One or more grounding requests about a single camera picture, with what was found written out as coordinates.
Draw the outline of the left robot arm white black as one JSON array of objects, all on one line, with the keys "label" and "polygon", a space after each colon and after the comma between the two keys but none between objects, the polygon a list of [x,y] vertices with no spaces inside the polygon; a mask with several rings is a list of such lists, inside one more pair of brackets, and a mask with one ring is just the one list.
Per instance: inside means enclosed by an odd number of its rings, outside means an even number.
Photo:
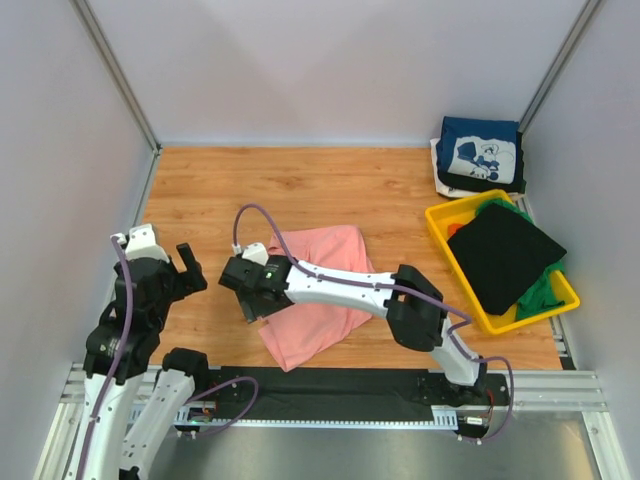
[{"label": "left robot arm white black", "polygon": [[207,281],[186,243],[177,247],[183,272],[159,246],[136,248],[128,237],[115,249],[115,298],[86,341],[84,410],[69,479],[148,478],[178,410],[210,389],[207,356],[174,348],[141,414],[130,418],[171,305],[206,290]]}]

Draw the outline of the pink t shirt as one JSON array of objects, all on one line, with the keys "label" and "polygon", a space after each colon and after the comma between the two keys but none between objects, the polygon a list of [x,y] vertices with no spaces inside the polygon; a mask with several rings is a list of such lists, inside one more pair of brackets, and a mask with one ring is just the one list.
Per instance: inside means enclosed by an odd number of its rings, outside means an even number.
[{"label": "pink t shirt", "polygon": [[[340,225],[284,232],[298,260],[331,269],[372,273],[374,268],[358,227]],[[265,319],[261,339],[278,366],[289,372],[341,342],[372,316],[324,304],[295,304]]]}]

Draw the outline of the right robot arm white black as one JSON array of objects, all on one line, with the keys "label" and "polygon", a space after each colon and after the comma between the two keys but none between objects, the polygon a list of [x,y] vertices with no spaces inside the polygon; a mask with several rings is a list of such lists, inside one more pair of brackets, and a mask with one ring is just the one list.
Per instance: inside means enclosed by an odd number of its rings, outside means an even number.
[{"label": "right robot arm white black", "polygon": [[440,291],[412,266],[402,264],[392,273],[359,273],[284,255],[271,255],[264,264],[236,255],[227,261],[219,284],[235,293],[249,322],[307,304],[383,318],[397,344],[436,360],[444,372],[444,402],[461,406],[486,395],[484,358],[457,333],[471,317],[446,304]]}]

